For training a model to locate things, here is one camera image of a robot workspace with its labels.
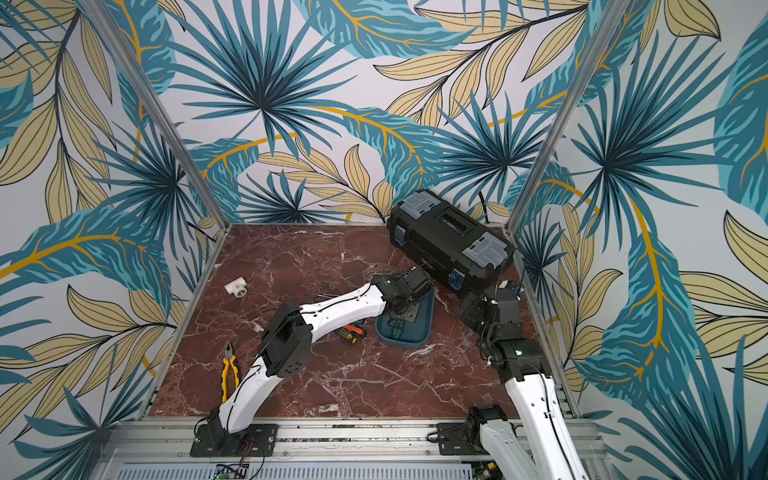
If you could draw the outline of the green black long screwdriver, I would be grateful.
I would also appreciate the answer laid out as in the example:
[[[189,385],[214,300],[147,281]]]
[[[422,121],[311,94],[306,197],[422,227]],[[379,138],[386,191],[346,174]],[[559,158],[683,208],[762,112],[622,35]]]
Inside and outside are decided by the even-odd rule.
[[[399,319],[390,319],[388,325],[391,327],[391,337],[399,339],[403,332],[404,321]]]

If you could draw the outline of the orange black large screwdriver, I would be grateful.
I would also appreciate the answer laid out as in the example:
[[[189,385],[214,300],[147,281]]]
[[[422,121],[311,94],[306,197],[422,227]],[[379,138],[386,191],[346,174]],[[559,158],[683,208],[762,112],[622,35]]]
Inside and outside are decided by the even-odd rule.
[[[337,331],[337,334],[339,337],[341,337],[342,339],[344,339],[350,344],[355,344],[367,336],[367,332],[365,329],[354,324],[346,325],[340,328]]]

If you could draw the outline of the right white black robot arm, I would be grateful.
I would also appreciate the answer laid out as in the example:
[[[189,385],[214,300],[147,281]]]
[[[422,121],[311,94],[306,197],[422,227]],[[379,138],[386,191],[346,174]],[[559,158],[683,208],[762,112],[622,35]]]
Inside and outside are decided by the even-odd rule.
[[[498,405],[472,407],[467,444],[493,459],[505,479],[586,479],[559,405],[551,368],[537,341],[523,336],[516,287],[469,293],[458,315],[478,334],[478,349],[510,397],[527,443]]]

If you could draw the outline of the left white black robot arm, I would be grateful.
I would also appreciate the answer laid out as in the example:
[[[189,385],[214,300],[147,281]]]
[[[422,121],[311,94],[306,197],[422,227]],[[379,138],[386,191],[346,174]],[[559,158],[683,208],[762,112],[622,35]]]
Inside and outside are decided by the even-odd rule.
[[[414,268],[406,273],[376,275],[351,292],[319,303],[281,304],[263,332],[250,369],[206,419],[214,444],[221,448],[245,437],[274,388],[306,366],[313,343],[347,325],[382,314],[404,319],[432,289],[427,274]]]

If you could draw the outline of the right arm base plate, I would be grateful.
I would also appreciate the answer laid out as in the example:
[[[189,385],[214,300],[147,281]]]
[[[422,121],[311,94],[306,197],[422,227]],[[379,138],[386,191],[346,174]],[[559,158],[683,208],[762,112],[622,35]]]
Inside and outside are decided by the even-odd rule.
[[[488,455],[480,443],[480,427],[484,425],[486,423],[439,423],[436,430],[427,435],[427,440],[436,444],[443,456]]]

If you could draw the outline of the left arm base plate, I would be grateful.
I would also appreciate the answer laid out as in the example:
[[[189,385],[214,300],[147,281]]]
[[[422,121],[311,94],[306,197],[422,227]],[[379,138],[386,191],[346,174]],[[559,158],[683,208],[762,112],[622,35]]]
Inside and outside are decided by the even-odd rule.
[[[193,458],[271,457],[278,428],[277,424],[251,424],[244,431],[223,434],[203,424],[194,433],[189,454]]]

